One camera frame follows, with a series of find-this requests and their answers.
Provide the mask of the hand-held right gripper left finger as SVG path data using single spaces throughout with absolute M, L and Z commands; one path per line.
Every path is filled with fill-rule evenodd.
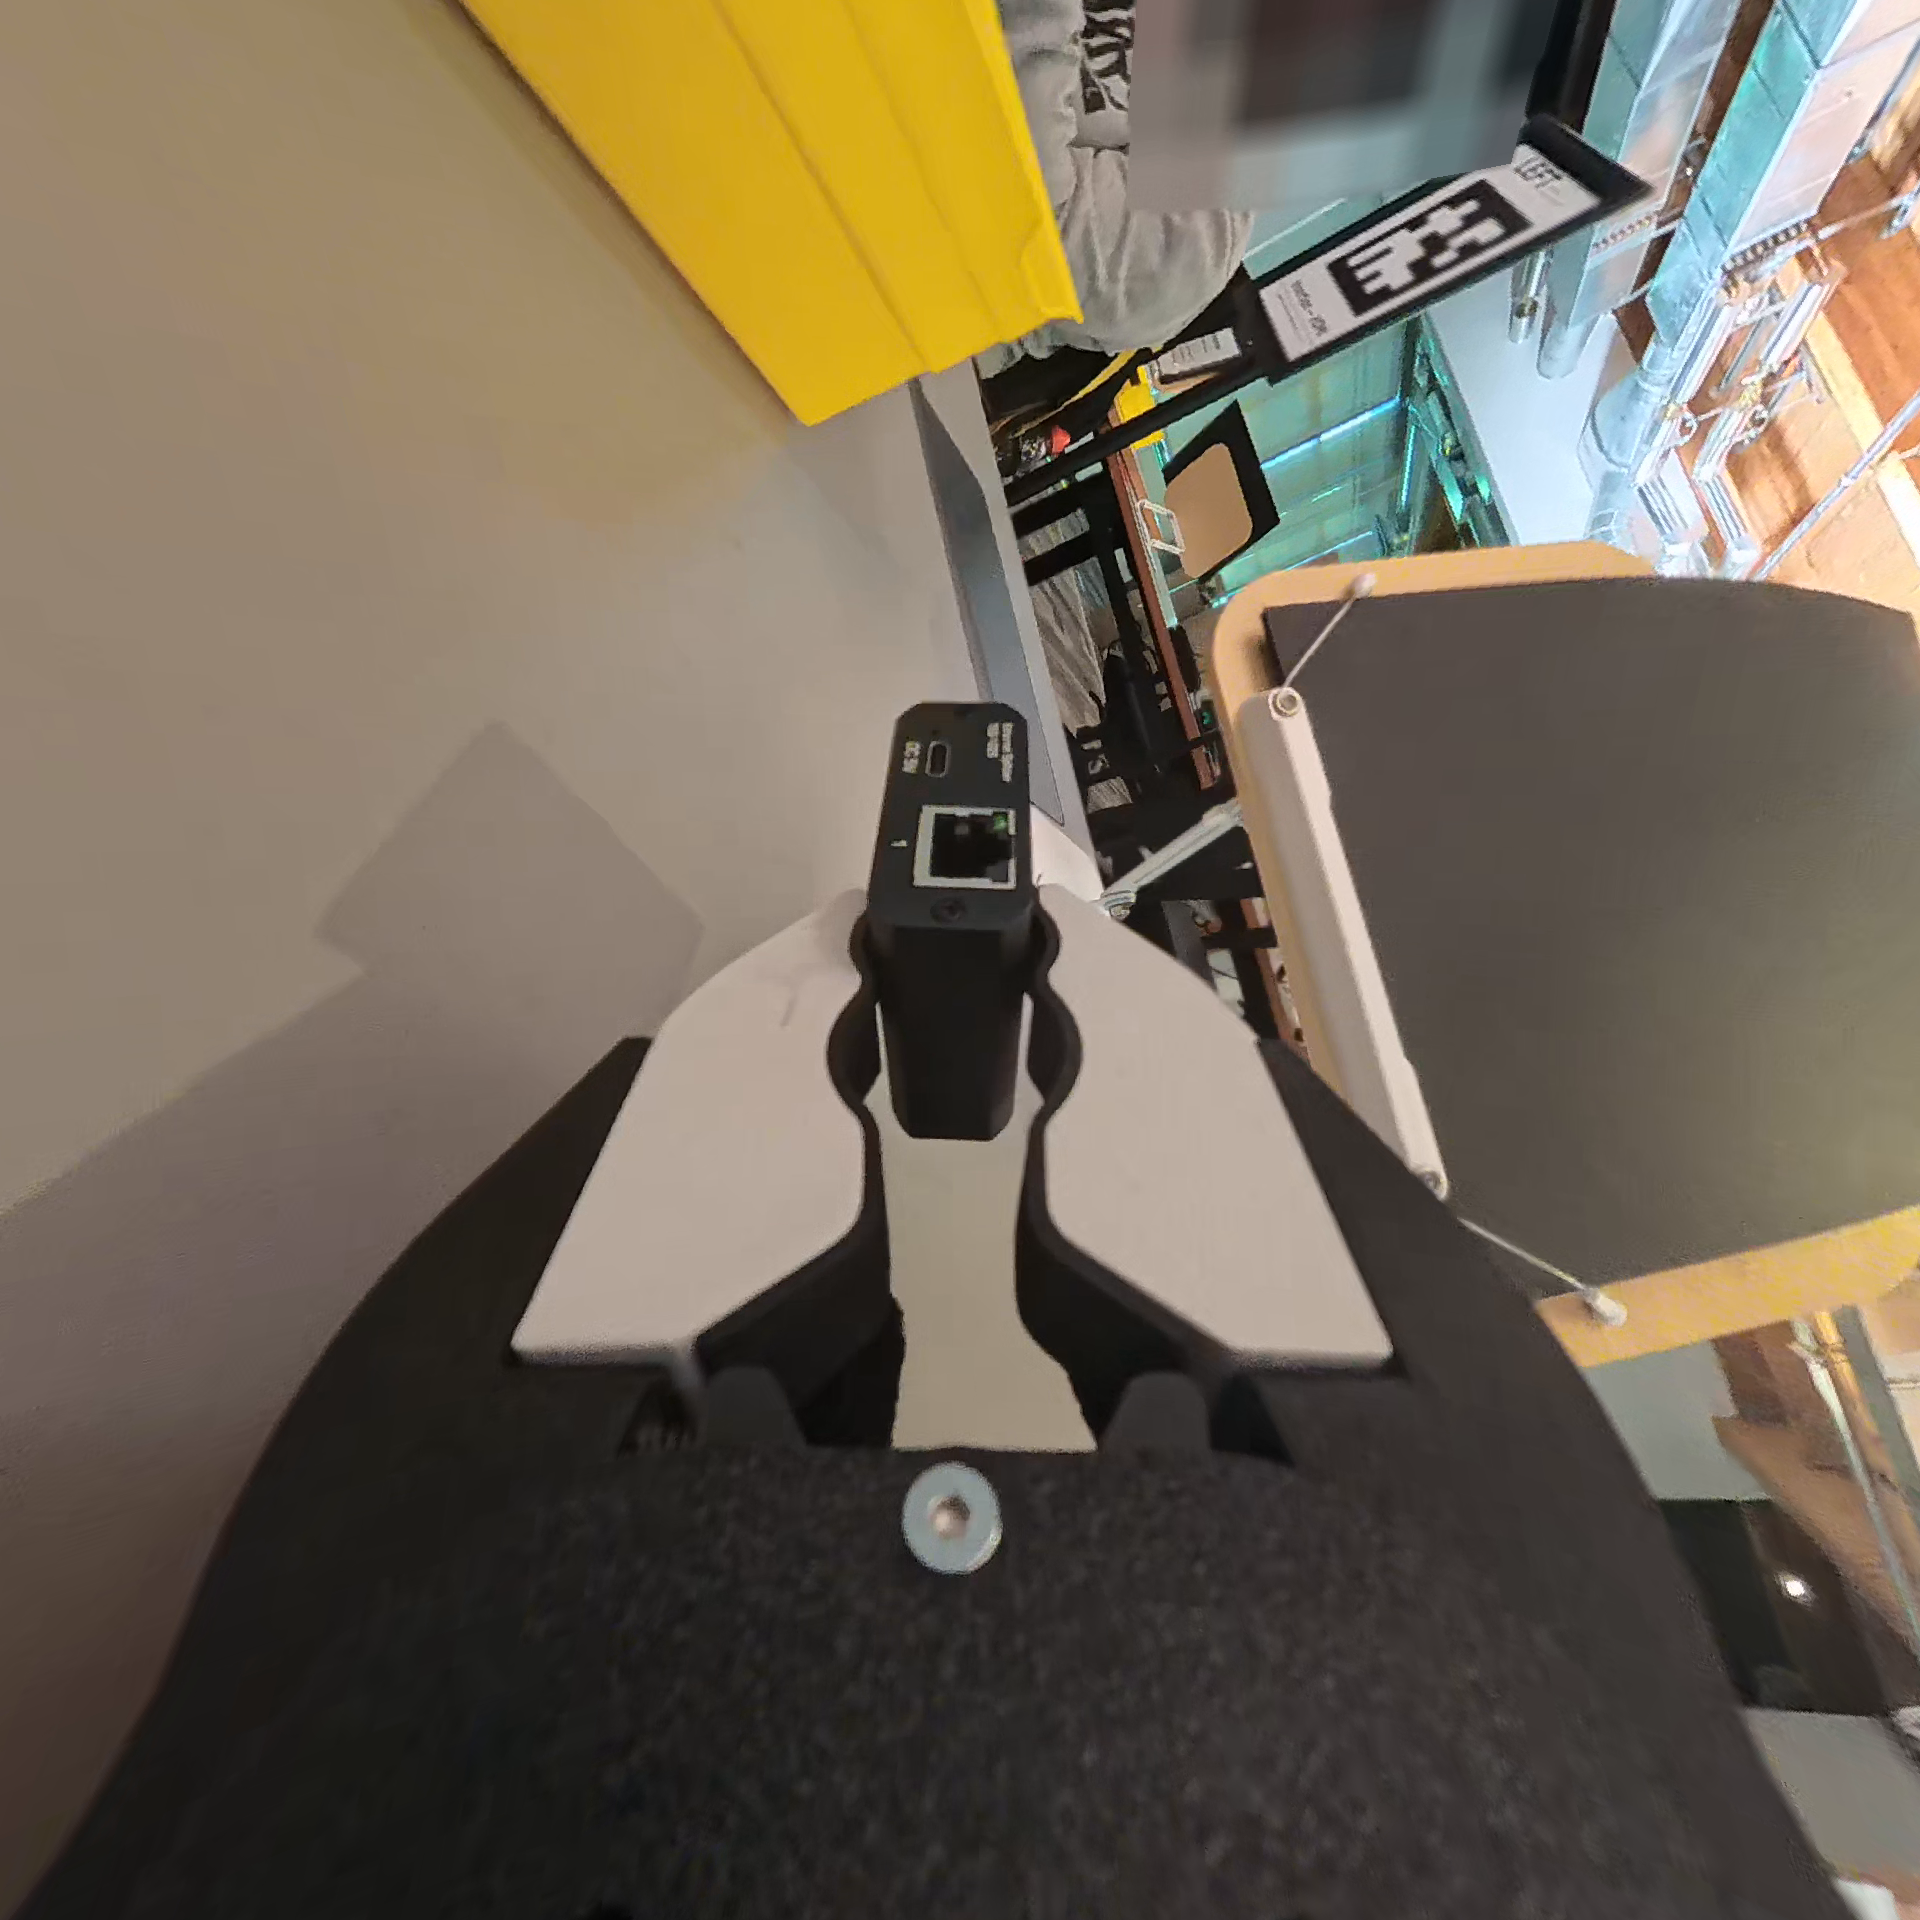
M 877 1120 L 866 904 L 751 946 L 661 1025 L 513 1354 L 641 1367 L 685 1406 L 767 1373 L 816 1444 L 890 1444 L 902 1308 Z

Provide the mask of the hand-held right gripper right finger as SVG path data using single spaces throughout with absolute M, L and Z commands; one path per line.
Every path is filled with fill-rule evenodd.
M 1094 1442 L 1129 1399 L 1237 1428 L 1262 1381 L 1396 1352 L 1257 1035 L 1083 896 L 1039 904 L 1016 1315 Z

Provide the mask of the black ethernet port adapter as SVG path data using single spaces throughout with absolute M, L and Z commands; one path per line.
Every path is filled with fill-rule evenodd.
M 1011 1123 L 1036 923 L 1024 714 L 907 707 L 890 741 L 862 936 L 907 1136 L 994 1140 Z

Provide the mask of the yellow plastic bin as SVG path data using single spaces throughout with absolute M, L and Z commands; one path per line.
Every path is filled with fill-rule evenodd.
M 1078 321 L 997 3 L 460 14 L 804 425 Z

